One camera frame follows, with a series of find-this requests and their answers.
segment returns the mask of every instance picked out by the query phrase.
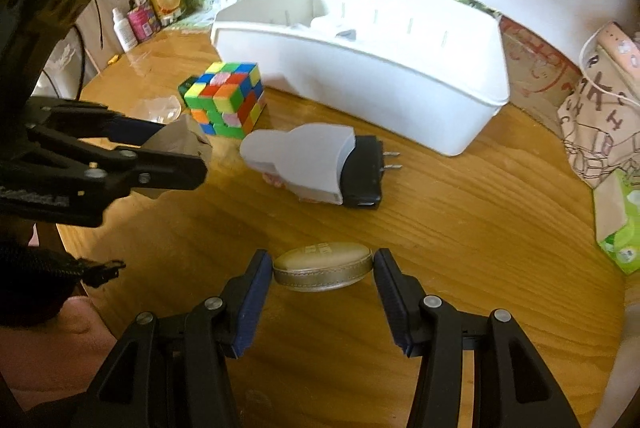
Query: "wooden table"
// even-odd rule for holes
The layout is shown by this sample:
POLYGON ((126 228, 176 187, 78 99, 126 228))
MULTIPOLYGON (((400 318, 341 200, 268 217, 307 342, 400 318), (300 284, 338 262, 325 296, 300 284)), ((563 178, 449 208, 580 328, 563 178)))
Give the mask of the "wooden table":
MULTIPOLYGON (((217 58, 206 34, 162 33, 85 89, 130 112, 141 98, 176 94, 217 58)), ((274 257, 312 243, 390 248, 404 272, 460 310, 513 313, 568 395, 583 426, 600 399, 622 330, 622 274, 594 245, 589 188, 561 142, 505 107, 459 157, 445 158, 311 101, 268 90, 258 126, 352 125, 402 152, 378 211, 300 203, 264 183, 214 137, 207 182, 157 201, 114 203, 95 230, 60 226, 66 248, 124 258, 121 277, 90 291, 120 335, 137 313, 187 312, 244 271, 255 249, 274 257)), ((418 360, 393 344, 372 278, 321 294, 273 284, 253 347, 229 372, 247 427, 404 427, 418 360)), ((469 426, 472 359, 465 357, 462 422, 469 426)))

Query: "rubik's cube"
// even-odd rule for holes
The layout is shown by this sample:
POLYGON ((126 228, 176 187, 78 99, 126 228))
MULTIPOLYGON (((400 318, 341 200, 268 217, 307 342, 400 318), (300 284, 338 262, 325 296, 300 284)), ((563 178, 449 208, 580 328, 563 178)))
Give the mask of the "rubik's cube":
POLYGON ((205 134, 244 138, 254 129, 265 99, 255 63, 214 62, 184 94, 205 134))

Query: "white bottle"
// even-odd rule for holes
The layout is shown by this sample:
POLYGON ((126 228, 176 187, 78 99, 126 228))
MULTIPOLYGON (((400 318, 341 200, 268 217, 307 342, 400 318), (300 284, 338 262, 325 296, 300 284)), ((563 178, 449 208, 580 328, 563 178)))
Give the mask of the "white bottle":
POLYGON ((118 8, 113 9, 113 31, 115 31, 125 53, 138 45, 138 39, 131 29, 131 24, 118 8))

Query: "white storage bin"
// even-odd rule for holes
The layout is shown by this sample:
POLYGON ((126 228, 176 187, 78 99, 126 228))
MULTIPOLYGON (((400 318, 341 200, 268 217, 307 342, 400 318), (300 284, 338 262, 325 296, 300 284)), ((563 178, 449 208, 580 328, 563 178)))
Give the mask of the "white storage bin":
POLYGON ((225 62, 262 81, 457 155, 509 100, 498 22, 453 0, 241 0, 218 13, 225 62), (356 40, 309 27, 331 15, 356 40))

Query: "green tissue package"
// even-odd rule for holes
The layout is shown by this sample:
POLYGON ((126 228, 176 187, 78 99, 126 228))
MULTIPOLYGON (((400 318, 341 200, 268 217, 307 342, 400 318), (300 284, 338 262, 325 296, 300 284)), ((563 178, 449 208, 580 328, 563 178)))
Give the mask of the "green tissue package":
POLYGON ((596 240, 627 275, 640 269, 640 189, 617 169, 593 192, 596 240))

